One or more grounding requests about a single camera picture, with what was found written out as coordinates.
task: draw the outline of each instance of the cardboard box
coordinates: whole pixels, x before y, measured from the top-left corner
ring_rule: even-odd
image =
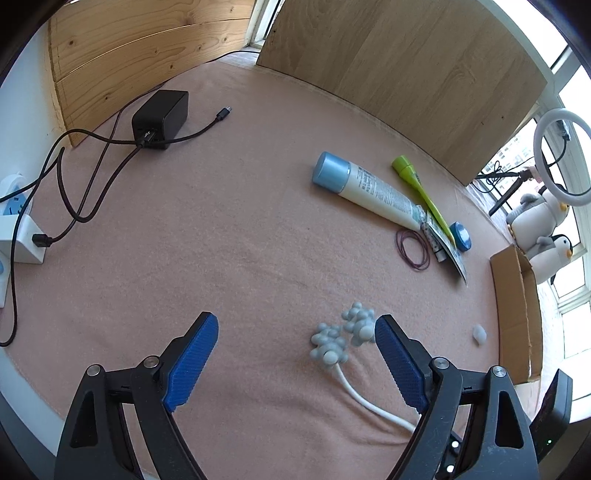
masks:
[[[491,257],[499,315],[499,364],[514,385],[540,379],[542,315],[534,273],[515,245]]]

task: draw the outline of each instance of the blue cap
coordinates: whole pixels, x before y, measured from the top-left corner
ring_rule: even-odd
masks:
[[[452,231],[453,239],[456,241],[456,245],[460,251],[467,252],[472,248],[472,240],[470,240],[470,235],[466,227],[461,223],[455,222],[449,229]]]
[[[316,163],[312,181],[331,192],[340,193],[347,185],[351,164],[332,153],[322,152]]]

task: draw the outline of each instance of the metal screw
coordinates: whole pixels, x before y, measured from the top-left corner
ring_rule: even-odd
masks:
[[[144,359],[144,367],[146,368],[154,368],[159,363],[160,358],[158,358],[156,355],[150,355]]]
[[[449,361],[447,358],[438,356],[435,360],[433,360],[433,365],[435,365],[435,368],[438,368],[439,370],[445,370],[446,368],[449,368]]]
[[[100,373],[100,365],[91,365],[86,369],[86,375],[94,377]]]
[[[499,367],[498,365],[496,367],[492,367],[492,372],[496,377],[504,377],[507,374],[507,370],[505,370],[503,367]]]

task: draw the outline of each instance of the wooden board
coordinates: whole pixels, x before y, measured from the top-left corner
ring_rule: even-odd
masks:
[[[546,86],[477,0],[287,1],[257,63],[366,110],[463,184]]]
[[[50,21],[54,80],[114,48],[173,28],[250,18],[254,0],[82,0]]]
[[[111,50],[56,83],[67,128],[95,129],[128,101],[179,73],[244,46],[248,20],[175,28]],[[84,135],[71,136],[73,145]]]

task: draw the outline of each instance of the blue jar lid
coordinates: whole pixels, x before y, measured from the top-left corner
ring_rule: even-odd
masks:
[[[472,240],[470,239],[470,235],[468,234],[466,227],[464,227],[461,223],[455,222],[450,226],[449,229],[452,231],[453,238],[456,241],[456,246],[460,251],[467,252],[472,248]]]

